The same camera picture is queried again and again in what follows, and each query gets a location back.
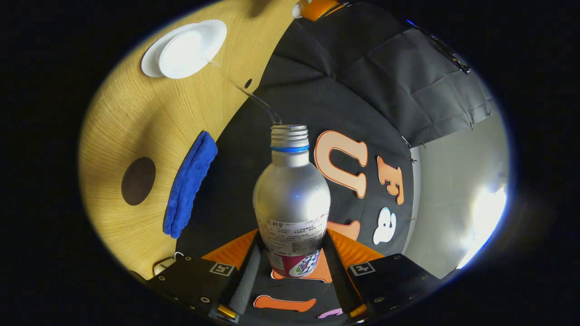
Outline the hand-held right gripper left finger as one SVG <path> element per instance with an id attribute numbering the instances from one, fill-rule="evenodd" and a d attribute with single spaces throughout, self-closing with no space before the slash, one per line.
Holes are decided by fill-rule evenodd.
<path id="1" fill-rule="evenodd" d="M 216 324 L 238 324 L 261 262 L 261 235 L 253 230 L 203 257 L 184 255 L 145 281 L 155 293 Z"/>

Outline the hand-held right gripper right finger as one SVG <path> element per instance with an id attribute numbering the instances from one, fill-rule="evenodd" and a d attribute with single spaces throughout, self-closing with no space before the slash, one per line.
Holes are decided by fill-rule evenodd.
<path id="1" fill-rule="evenodd" d="M 443 284 L 403 254 L 384 256 L 337 231 L 326 231 L 323 250 L 348 324 L 385 321 Z"/>

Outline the silver water bottle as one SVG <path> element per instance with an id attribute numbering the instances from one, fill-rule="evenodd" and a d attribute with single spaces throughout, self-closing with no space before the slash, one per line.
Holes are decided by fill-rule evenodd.
<path id="1" fill-rule="evenodd" d="M 272 269 L 303 278 L 317 268 L 327 232 L 331 194 L 310 162 L 305 125 L 274 125 L 271 163 L 253 189 L 253 209 Z"/>

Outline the clear water stream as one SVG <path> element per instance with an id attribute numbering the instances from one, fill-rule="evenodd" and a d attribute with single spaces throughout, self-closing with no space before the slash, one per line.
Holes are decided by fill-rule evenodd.
<path id="1" fill-rule="evenodd" d="M 226 81 L 228 81 L 237 90 L 244 93 L 249 99 L 257 103 L 257 105 L 261 106 L 261 108 L 263 108 L 267 112 L 267 115 L 269 116 L 272 125 L 282 125 L 281 117 L 271 106 L 267 104 L 267 102 L 263 101 L 263 99 L 254 95 L 251 91 L 248 91 L 246 87 L 234 81 L 234 79 L 232 79 L 232 77 L 223 69 L 223 67 L 218 62 L 209 60 L 207 61 L 207 64 L 217 68 L 218 72 L 220 72 L 220 74 L 226 79 Z"/>

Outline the white teacup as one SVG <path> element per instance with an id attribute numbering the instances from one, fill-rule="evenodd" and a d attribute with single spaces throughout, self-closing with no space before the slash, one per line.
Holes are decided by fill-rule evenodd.
<path id="1" fill-rule="evenodd" d="M 226 35 L 227 27 L 221 20 L 206 20 L 185 27 L 158 54 L 162 76 L 178 80 L 199 72 L 219 52 Z"/>

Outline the dark brown round coaster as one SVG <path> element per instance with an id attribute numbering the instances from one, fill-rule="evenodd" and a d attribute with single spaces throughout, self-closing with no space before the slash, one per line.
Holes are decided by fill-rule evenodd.
<path id="1" fill-rule="evenodd" d="M 126 169 L 121 181 L 121 194 L 130 206 L 138 206 L 151 192 L 156 176 L 156 167 L 152 159 L 141 157 L 133 161 Z"/>

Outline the white toaster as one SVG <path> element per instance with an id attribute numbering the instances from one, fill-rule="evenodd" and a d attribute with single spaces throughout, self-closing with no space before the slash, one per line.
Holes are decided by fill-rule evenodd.
<path id="1" fill-rule="evenodd" d="M 153 265 L 153 275 L 158 276 L 158 274 L 166 270 L 168 267 L 174 264 L 174 262 L 176 262 L 176 258 L 168 257 L 155 263 Z"/>

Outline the blue towel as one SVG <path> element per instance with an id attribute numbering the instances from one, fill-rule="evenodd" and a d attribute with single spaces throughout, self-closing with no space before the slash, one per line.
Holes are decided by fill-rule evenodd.
<path id="1" fill-rule="evenodd" d="M 205 179 L 218 148 L 209 132 L 203 131 L 184 157 L 172 184 L 162 230 L 178 239 L 188 225 L 197 192 Z"/>

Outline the white saucer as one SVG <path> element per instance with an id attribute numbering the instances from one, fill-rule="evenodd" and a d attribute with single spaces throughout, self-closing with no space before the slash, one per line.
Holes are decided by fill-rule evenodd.
<path id="1" fill-rule="evenodd" d="M 142 72 L 148 76 L 153 78 L 165 77 L 165 74 L 161 72 L 159 59 L 161 57 L 161 52 L 168 44 L 169 41 L 174 39 L 176 35 L 182 33 L 184 31 L 189 30 L 195 24 L 187 24 L 183 25 L 182 27 L 178 27 L 166 35 L 163 35 L 157 41 L 155 41 L 151 47 L 145 52 L 142 60 L 141 60 L 141 70 Z"/>

